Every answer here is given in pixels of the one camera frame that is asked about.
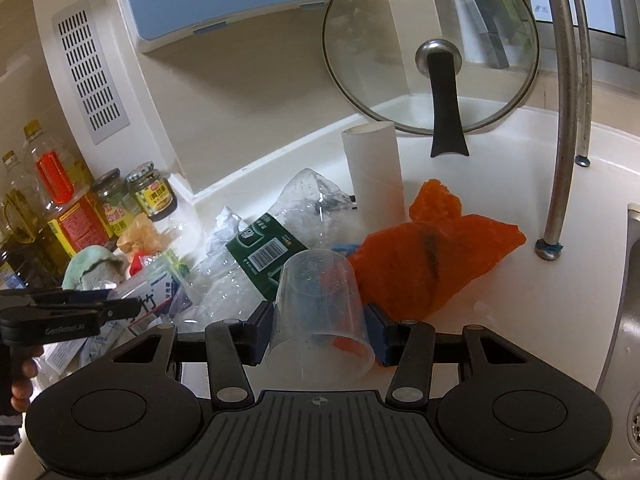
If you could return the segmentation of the person left hand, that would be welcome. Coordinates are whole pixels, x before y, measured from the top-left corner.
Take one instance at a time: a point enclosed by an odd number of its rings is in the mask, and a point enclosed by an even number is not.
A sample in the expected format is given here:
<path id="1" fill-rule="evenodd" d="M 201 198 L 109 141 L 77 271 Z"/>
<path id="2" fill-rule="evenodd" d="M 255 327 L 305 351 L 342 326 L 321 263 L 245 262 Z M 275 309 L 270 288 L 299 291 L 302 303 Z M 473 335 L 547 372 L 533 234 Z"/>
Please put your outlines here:
<path id="1" fill-rule="evenodd" d="M 12 398 L 15 411 L 25 413 L 30 405 L 30 397 L 34 392 L 32 380 L 38 375 L 35 358 L 43 354 L 43 346 L 18 348 L 12 352 Z"/>

